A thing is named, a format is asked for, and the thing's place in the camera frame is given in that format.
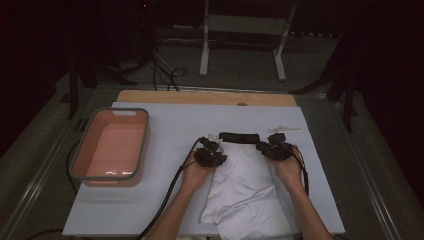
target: white table surface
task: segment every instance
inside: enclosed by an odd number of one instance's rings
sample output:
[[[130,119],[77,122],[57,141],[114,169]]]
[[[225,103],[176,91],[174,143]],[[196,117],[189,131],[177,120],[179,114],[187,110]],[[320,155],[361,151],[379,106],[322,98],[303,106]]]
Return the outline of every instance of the white table surface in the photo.
[[[169,184],[193,143],[220,132],[258,133],[262,141],[278,126],[300,128],[286,133],[287,142],[302,152],[309,174],[310,198],[330,233],[345,229],[322,169],[303,113],[299,107],[256,107],[194,104],[115,102],[112,107],[144,108],[150,115],[150,136],[143,175],[135,187],[88,187],[82,184],[63,235],[135,236],[156,214]],[[211,176],[194,195],[180,226],[181,236],[213,236],[213,224],[199,222],[211,184]],[[293,226],[298,226],[290,198],[279,180],[275,181],[282,207]]]

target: black device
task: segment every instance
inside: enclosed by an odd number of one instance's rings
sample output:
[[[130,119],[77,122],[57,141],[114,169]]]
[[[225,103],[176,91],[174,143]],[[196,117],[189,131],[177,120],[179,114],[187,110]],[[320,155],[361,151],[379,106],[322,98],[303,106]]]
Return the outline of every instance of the black device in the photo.
[[[223,142],[238,143],[238,144],[256,144],[260,141],[259,134],[242,134],[242,133],[219,133],[219,139]]]
[[[218,167],[222,165],[226,160],[227,156],[223,155],[222,152],[218,152],[219,144],[209,139],[202,137],[199,141],[203,144],[203,148],[198,148],[194,154],[194,158],[202,167]]]
[[[261,141],[256,143],[256,149],[273,161],[284,161],[292,156],[292,147],[290,143],[286,143],[284,133],[274,133],[269,136],[268,143]]]

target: forearm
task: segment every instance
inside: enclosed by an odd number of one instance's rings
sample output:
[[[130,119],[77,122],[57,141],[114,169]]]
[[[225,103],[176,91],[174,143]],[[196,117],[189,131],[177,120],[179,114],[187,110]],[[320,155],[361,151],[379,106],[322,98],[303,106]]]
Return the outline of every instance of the forearm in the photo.
[[[193,191],[185,189],[180,189],[178,191],[174,200],[147,234],[148,240],[175,240],[177,238],[178,230],[193,193]]]
[[[289,190],[289,193],[299,218],[303,239],[332,239],[306,192],[297,187]]]

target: dark background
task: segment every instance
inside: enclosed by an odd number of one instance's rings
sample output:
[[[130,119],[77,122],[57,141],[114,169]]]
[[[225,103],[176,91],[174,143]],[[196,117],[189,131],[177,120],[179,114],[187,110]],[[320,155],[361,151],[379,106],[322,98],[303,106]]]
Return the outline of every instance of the dark background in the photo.
[[[211,11],[249,16],[281,12],[264,10],[261,1],[250,0],[250,7],[239,5],[236,10],[228,2],[237,1],[213,1]],[[299,2],[291,31],[339,39],[323,77],[347,66],[354,69],[355,89],[362,92],[423,204],[424,4],[412,0]],[[151,8],[143,8],[144,3]],[[68,72],[73,53],[70,39],[95,61],[119,67],[119,59],[148,56],[155,38],[152,24],[200,27],[203,4],[198,0],[0,2],[0,156],[54,95],[56,81]],[[277,9],[281,3],[269,4]],[[138,47],[133,39],[139,40]]]

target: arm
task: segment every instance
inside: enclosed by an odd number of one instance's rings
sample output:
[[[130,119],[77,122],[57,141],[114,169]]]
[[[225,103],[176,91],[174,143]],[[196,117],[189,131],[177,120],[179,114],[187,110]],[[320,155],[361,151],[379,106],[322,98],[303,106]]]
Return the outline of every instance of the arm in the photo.
[[[297,148],[293,147],[293,153],[300,159]],[[275,166],[277,176],[290,194],[294,210],[300,222],[303,239],[332,239],[311,199],[304,190],[302,170],[296,159],[291,156],[285,161],[272,161],[272,164]]]
[[[186,166],[196,161],[193,156],[194,154],[191,155]],[[175,240],[177,238],[178,230],[193,194],[203,185],[206,177],[214,170],[212,168],[203,168],[197,162],[184,170],[180,190],[155,225],[153,225],[146,239]]]

